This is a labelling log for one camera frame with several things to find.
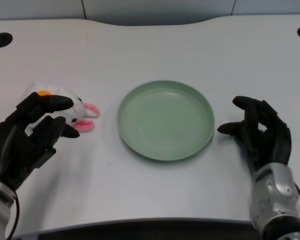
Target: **table surface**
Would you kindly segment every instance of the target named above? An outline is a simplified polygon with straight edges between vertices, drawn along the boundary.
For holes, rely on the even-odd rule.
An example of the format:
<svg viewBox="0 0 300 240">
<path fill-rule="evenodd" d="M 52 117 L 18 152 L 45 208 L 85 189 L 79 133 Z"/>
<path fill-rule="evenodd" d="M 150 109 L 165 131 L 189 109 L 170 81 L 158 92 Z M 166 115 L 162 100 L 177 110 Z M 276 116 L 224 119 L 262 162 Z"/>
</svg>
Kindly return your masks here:
<svg viewBox="0 0 300 240">
<path fill-rule="evenodd" d="M 249 220 L 250 174 L 230 137 L 215 130 L 204 151 L 170 163 L 143 159 L 123 144 L 118 105 L 131 89 L 154 80 L 200 91 L 216 126 L 243 119 L 235 96 L 267 100 L 290 127 L 290 167 L 300 187 L 299 27 L 300 15 L 175 26 L 0 21 L 0 33 L 13 35 L 0 48 L 0 121 L 32 81 L 67 86 L 101 111 L 92 132 L 60 139 L 56 155 L 18 189 L 16 236 L 139 218 Z"/>
</svg>

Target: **pink ear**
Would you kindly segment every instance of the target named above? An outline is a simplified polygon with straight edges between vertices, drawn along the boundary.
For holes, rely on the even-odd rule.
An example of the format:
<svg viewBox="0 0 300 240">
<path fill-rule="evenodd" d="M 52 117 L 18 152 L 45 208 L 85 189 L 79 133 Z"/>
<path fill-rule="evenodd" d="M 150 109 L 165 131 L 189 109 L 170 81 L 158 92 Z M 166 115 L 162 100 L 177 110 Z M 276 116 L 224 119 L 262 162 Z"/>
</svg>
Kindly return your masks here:
<svg viewBox="0 0 300 240">
<path fill-rule="evenodd" d="M 91 103 L 84 103 L 84 117 L 97 118 L 99 116 L 100 111 L 95 105 Z"/>
<path fill-rule="evenodd" d="M 95 123 L 91 120 L 80 120 L 72 125 L 78 132 L 90 132 L 95 128 Z"/>
</svg>

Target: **plush rabbit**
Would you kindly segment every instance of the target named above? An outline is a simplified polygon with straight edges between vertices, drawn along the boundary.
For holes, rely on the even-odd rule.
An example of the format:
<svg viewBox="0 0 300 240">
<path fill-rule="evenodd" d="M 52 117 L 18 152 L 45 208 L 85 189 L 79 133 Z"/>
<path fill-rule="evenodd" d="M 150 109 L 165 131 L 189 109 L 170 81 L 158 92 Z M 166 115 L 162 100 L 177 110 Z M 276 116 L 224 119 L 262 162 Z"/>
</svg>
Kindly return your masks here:
<svg viewBox="0 0 300 240">
<path fill-rule="evenodd" d="M 66 123 L 77 129 L 79 132 L 89 132 L 95 128 L 95 123 L 91 120 L 84 119 L 87 118 L 97 118 L 100 116 L 99 109 L 90 103 L 82 102 L 76 94 L 70 91 L 66 87 L 56 86 L 43 82 L 32 83 L 24 92 L 20 101 L 24 100 L 31 93 L 37 92 L 39 95 L 60 95 L 70 98 L 74 105 L 72 108 L 63 111 L 55 111 L 54 113 L 47 113 L 52 118 L 62 116 L 65 117 Z M 37 125 L 46 115 L 44 115 L 37 122 L 29 125 L 29 127 L 34 127 Z"/>
</svg>

